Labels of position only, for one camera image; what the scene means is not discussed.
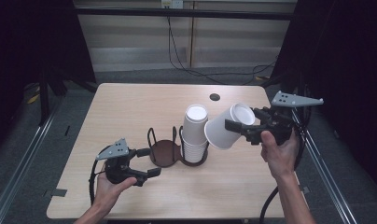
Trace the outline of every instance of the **metal frame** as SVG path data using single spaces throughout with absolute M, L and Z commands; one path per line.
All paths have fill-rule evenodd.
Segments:
M 293 119 L 298 124 L 301 124 L 298 111 L 297 109 L 292 109 L 293 112 Z M 343 223 L 345 224 L 357 224 L 357 221 L 355 220 L 354 214 L 348 204 L 348 202 L 343 197 L 340 189 L 337 186 L 337 183 L 335 182 L 333 176 L 331 175 L 330 170 L 326 166 L 325 161 L 322 158 L 322 155 L 320 154 L 320 151 L 317 149 L 316 144 L 314 143 L 314 139 L 311 137 L 311 134 L 308 130 L 300 130 L 301 131 L 301 138 L 305 142 L 305 146 L 307 146 L 308 152 L 311 155 L 311 158 L 314 161 L 314 165 L 320 174 L 323 183 L 326 186 L 326 189 L 328 190 L 328 194 L 331 197 L 331 200 L 334 202 L 334 205 L 337 208 L 337 211 L 339 212 L 341 219 Z

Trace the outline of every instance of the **black curtain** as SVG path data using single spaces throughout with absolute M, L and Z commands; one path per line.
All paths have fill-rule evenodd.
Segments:
M 38 82 L 41 71 L 52 71 L 50 80 L 60 82 L 96 81 L 77 15 L 46 9 L 53 7 L 73 8 L 74 4 L 0 1 L 0 143 L 21 103 L 24 86 Z
M 299 0 L 272 76 L 284 91 L 300 76 L 359 164 L 377 184 L 377 0 Z

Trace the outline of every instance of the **wall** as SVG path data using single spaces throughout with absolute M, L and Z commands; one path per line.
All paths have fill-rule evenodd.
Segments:
M 295 1 L 184 1 L 184 9 L 294 11 Z M 161 0 L 76 0 L 76 6 L 160 8 Z M 79 15 L 95 72 L 178 66 L 162 17 Z M 185 67 L 255 66 L 279 53 L 288 21 L 171 18 L 176 52 Z

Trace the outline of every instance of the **paper cup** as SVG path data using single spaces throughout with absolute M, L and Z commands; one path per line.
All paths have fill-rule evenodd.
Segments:
M 235 104 L 216 118 L 206 122 L 204 132 L 209 143 L 218 149 L 229 149 L 241 137 L 240 133 L 226 130 L 225 120 L 233 120 L 246 125 L 255 123 L 255 115 L 248 105 Z
M 203 105 L 190 105 L 186 110 L 183 122 L 182 135 L 191 145 L 201 145 L 206 141 L 204 133 L 205 123 L 208 121 L 208 112 Z

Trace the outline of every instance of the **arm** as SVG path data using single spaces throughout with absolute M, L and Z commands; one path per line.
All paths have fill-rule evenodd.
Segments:
M 95 200 L 93 205 L 81 216 L 75 223 L 98 223 L 116 204 L 117 199 L 122 191 L 128 189 L 136 183 L 134 177 L 130 177 L 123 182 L 114 185 L 109 182 L 105 173 L 98 176 Z
M 261 156 L 268 163 L 278 185 L 286 223 L 315 223 L 294 174 L 294 162 L 299 148 L 295 133 L 292 132 L 290 139 L 281 146 L 276 145 L 275 138 L 270 132 L 262 132 L 261 139 Z

